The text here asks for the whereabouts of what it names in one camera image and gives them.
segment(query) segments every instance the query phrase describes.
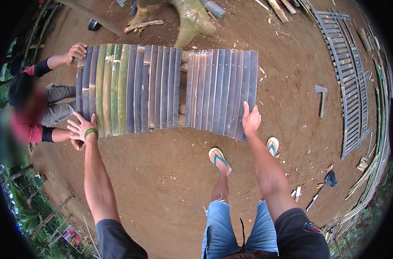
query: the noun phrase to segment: person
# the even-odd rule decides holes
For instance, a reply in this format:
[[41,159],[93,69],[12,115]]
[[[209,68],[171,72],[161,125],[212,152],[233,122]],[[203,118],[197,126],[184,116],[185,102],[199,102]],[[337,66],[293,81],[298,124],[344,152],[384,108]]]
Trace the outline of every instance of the person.
[[[243,107],[242,125],[264,200],[257,206],[257,216],[247,243],[244,241],[238,246],[227,198],[231,167],[218,148],[211,149],[209,157],[220,170],[220,176],[206,211],[202,259],[330,258],[323,235],[290,195],[284,171],[274,158],[279,146],[277,139],[272,137],[267,146],[264,145],[257,135],[261,122],[258,107],[254,106],[251,113],[247,102]],[[91,122],[76,112],[75,115],[81,124],[68,120],[68,128],[74,132],[72,139],[79,141],[79,145],[85,143],[85,194],[103,258],[147,258],[146,251],[121,225],[114,191],[97,145],[96,115],[92,115]]]
[[87,53],[86,47],[86,44],[77,43],[68,53],[51,56],[14,76],[8,102],[15,107],[11,116],[11,127],[17,140],[28,143],[62,142],[70,139],[72,131],[51,126],[73,114],[75,101],[66,104],[55,103],[66,98],[74,98],[75,86],[45,86],[40,77],[61,65],[70,65],[74,58],[84,58]]

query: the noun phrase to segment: sign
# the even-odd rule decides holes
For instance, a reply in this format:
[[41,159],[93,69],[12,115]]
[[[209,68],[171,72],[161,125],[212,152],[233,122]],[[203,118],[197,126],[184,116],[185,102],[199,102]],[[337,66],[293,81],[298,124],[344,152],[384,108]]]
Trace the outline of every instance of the sign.
[[83,238],[80,236],[77,231],[74,230],[74,228],[69,225],[63,232],[63,237],[64,239],[70,243],[70,245],[77,247]]

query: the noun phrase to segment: dirt ground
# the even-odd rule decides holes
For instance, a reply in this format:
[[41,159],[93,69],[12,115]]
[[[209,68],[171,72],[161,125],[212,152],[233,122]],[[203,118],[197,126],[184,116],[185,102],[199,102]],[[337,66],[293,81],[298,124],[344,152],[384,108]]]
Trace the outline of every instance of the dirt ground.
[[[360,11],[351,0],[336,0],[336,7],[327,0],[311,2],[317,10],[336,8],[349,14],[358,27],[365,27]],[[121,29],[132,19],[130,2],[126,2],[124,8],[110,0],[79,3]],[[214,34],[198,35],[185,50],[196,46],[198,49],[259,51],[259,66],[265,71],[264,75],[259,72],[259,77],[266,76],[257,86],[256,104],[263,118],[259,135],[263,141],[271,136],[279,139],[281,155],[278,161],[292,189],[302,186],[298,202],[301,208],[306,209],[316,193],[315,186],[324,182],[325,169],[334,164],[339,187],[326,187],[307,213],[317,226],[324,226],[335,216],[349,212],[364,190],[362,186],[350,199],[344,200],[349,188],[362,174],[356,166],[367,153],[369,137],[344,161],[340,160],[343,141],[341,92],[322,34],[317,24],[299,8],[295,15],[285,10],[290,21],[282,24],[272,9],[267,12],[255,1],[222,0],[218,4],[227,11],[219,22],[222,27],[216,26]],[[55,24],[55,31],[51,38],[45,39],[39,60],[63,54],[77,42],[90,46],[103,43],[173,46],[179,26],[175,9],[164,9],[156,19],[164,20],[165,24],[147,27],[141,34],[130,32],[130,41],[122,42],[106,28],[89,32],[86,29],[89,17],[64,7],[51,23],[51,26]],[[365,70],[370,69],[375,75],[370,55],[356,33],[354,38]],[[76,67],[76,64],[62,66],[42,79],[46,84],[75,85]],[[328,88],[323,118],[319,118],[320,95],[314,93],[315,84]],[[369,125],[374,131],[375,84],[376,81],[368,82]],[[65,128],[66,123],[58,127]],[[250,234],[254,220],[249,220],[255,218],[261,195],[247,143],[192,128],[170,128],[104,137],[99,139],[99,147],[116,194],[122,224],[146,249],[149,258],[198,258],[201,255],[206,225],[204,206],[208,208],[219,175],[208,158],[212,147],[219,147],[233,168],[228,200],[238,243],[242,245],[239,217],[244,221],[246,236]],[[83,187],[83,153],[76,151],[69,141],[44,142],[37,148],[42,155],[33,159],[44,159],[52,164],[51,172],[47,173],[48,181],[43,185],[50,201],[58,205],[74,193],[76,199],[67,205],[64,217],[83,233],[81,223],[85,216],[93,231],[94,222]]]

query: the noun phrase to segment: green wristband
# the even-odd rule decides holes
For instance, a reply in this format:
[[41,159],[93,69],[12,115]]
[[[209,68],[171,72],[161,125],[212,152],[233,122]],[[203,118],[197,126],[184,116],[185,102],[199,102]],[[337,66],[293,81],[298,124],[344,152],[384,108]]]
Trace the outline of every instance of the green wristband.
[[97,132],[97,130],[95,128],[89,128],[88,130],[86,130],[86,133],[84,133],[84,139],[86,139],[87,135],[91,132],[94,132],[94,134],[96,134],[97,139],[99,138],[99,133]]

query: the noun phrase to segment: metal bowl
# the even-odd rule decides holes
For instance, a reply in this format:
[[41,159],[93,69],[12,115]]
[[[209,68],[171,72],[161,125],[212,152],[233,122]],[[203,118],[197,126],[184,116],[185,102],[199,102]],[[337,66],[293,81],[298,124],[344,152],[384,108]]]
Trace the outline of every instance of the metal bowl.
[[100,29],[100,27],[101,27],[101,24],[93,19],[90,19],[90,21],[87,25],[87,29],[92,32],[98,31]]

